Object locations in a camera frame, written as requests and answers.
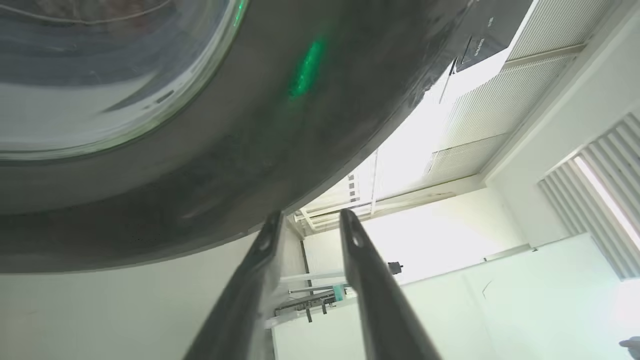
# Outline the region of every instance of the window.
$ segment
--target window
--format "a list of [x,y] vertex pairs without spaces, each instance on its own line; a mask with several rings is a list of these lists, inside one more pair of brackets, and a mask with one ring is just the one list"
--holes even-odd
[[640,277],[640,122],[628,115],[539,183],[571,235],[589,232],[621,279]]

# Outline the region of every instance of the bright light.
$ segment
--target bright light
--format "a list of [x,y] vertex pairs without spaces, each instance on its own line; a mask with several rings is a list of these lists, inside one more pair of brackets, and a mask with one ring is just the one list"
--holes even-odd
[[616,285],[616,302],[612,316],[619,339],[629,339],[640,333],[640,279],[628,279]]
[[627,219],[627,216],[624,214],[624,212],[622,212],[611,195],[609,195],[609,192],[607,191],[607,189],[605,189],[604,185],[593,173],[589,165],[587,165],[587,163],[580,156],[576,157],[575,163],[578,165],[580,171],[582,171],[587,180],[591,183],[598,195],[602,198],[605,205],[607,205],[609,210],[611,210],[613,215],[616,217],[616,220],[618,220],[620,225],[622,225],[622,228],[625,230],[625,232],[627,232],[629,238],[631,238],[636,247],[640,249],[640,236],[638,236],[638,233],[634,229],[633,225],[631,225],[629,219]]
[[424,179],[453,106],[423,99],[380,146],[376,179],[380,197],[403,193]]

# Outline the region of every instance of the metal bar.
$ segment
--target metal bar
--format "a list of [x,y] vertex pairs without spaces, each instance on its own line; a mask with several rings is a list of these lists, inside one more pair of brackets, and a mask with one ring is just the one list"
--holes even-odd
[[358,217],[340,212],[342,255],[358,305],[367,360],[437,360],[435,347]]
[[191,344],[185,360],[247,360],[262,352],[260,333],[269,298],[280,278],[280,233],[284,216],[267,218],[258,237],[234,272],[218,302]]
[[307,274],[299,274],[292,276],[285,276],[280,278],[280,282],[294,282],[302,280],[314,280],[314,279],[329,279],[332,277],[344,277],[344,271],[336,270],[332,272],[314,272]]
[[[353,211],[353,213],[358,215],[358,217],[360,217],[361,219],[368,220],[371,218],[371,209],[369,206],[349,210]],[[316,227],[318,228],[319,232],[340,227],[340,213],[323,215],[323,217],[320,219],[316,221]]]
[[[300,250],[302,251],[302,262],[304,262],[305,264],[305,271],[307,272],[307,274],[309,274],[309,261],[307,259],[307,250],[305,248],[305,242],[303,240],[300,240]],[[313,284],[311,283],[311,280],[307,280],[307,286],[313,286]]]
[[325,209],[322,209],[322,210],[316,210],[316,211],[307,212],[307,215],[309,217],[311,217],[311,218],[314,218],[314,217],[319,217],[321,215],[326,215],[326,214],[338,212],[338,211],[344,209],[344,206],[353,207],[353,206],[366,205],[368,203],[369,203],[368,200],[358,200],[358,201],[354,201],[354,202],[343,202],[342,204],[334,205],[334,206],[331,206],[329,208],[325,208]]
[[309,295],[309,296],[301,297],[298,299],[292,299],[292,300],[283,302],[275,308],[275,311],[286,310],[286,309],[290,309],[292,307],[297,307],[300,305],[312,304],[314,301],[326,300],[326,299],[334,298],[334,296],[335,294],[333,290],[323,291],[315,295]]
[[496,252],[496,253],[491,254],[491,255],[487,255],[483,259],[485,261],[491,261],[491,260],[504,258],[505,256],[511,256],[511,255],[519,254],[521,252],[525,252],[525,251],[529,251],[529,250],[531,250],[531,245],[526,243],[524,245],[512,247],[512,248],[507,249],[505,251],[500,251],[500,252]]
[[376,149],[376,161],[373,163],[373,184],[371,184],[371,216],[376,213],[376,180],[378,179],[378,153],[380,148]]
[[534,63],[537,61],[556,58],[558,56],[571,55],[571,54],[577,55],[582,50],[584,50],[585,47],[586,47],[586,44],[572,45],[567,47],[561,47],[559,49],[543,51],[542,53],[523,56],[521,58],[508,60],[507,62],[504,63],[504,65],[502,66],[502,69],[506,70],[513,67]]
[[314,225],[314,222],[311,220],[311,217],[309,216],[309,214],[307,213],[307,210],[305,210],[304,208],[300,208],[300,213],[302,213],[302,216],[305,218],[305,220],[307,221],[307,224],[309,225],[309,227],[311,228],[312,231],[316,230],[316,226]]
[[[358,215],[369,215],[371,213],[371,207],[369,204],[369,201],[367,200],[367,202],[362,205],[362,206],[355,206],[355,207],[348,207],[348,208],[340,208],[340,210],[342,209],[349,209],[351,211],[353,211],[354,213],[358,214]],[[329,213],[329,214],[324,214],[324,215],[319,215],[317,217],[314,218],[315,220],[315,225],[316,226],[320,226],[321,224],[325,224],[327,222],[336,222],[340,220],[340,211],[334,211],[333,213]]]
[[289,293],[306,293],[306,292],[312,291],[312,290],[313,291],[316,291],[316,290],[330,290],[330,289],[333,289],[334,286],[346,285],[346,284],[347,284],[346,281],[333,282],[331,284],[310,286],[308,288],[291,289],[291,290],[289,290]]

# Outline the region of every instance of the ceiling beam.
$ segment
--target ceiling beam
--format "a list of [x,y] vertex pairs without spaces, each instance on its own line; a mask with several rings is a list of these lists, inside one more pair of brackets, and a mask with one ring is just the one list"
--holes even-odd
[[[477,175],[464,177],[462,179],[449,181],[448,183],[381,199],[376,202],[376,212],[374,215],[370,214],[371,209],[369,204],[362,204],[361,206],[356,206],[351,209],[356,215],[363,216],[363,218],[361,218],[362,221],[382,217],[416,206],[480,190],[484,188],[480,179]],[[319,215],[318,217],[314,217],[313,221],[316,227],[315,233],[336,229],[338,227],[339,214],[335,212]]]
[[503,70],[511,69],[513,67],[526,65],[529,63],[535,63],[542,60],[557,58],[558,56],[571,55],[571,54],[579,54],[584,48],[585,44],[578,44],[572,46],[561,47],[559,49],[553,49],[549,51],[543,51],[542,53],[523,56],[521,58],[516,58],[512,60],[508,60],[502,66]]
[[300,208],[300,212],[302,213],[302,216],[307,221],[307,224],[311,228],[311,231],[316,231],[316,225],[314,225],[314,222],[313,222],[313,220],[311,220],[311,217],[307,213],[307,210],[305,210],[305,208]]
[[378,179],[378,153],[380,148],[376,149],[376,161],[373,163],[373,184],[371,184],[371,216],[376,213],[376,180]]

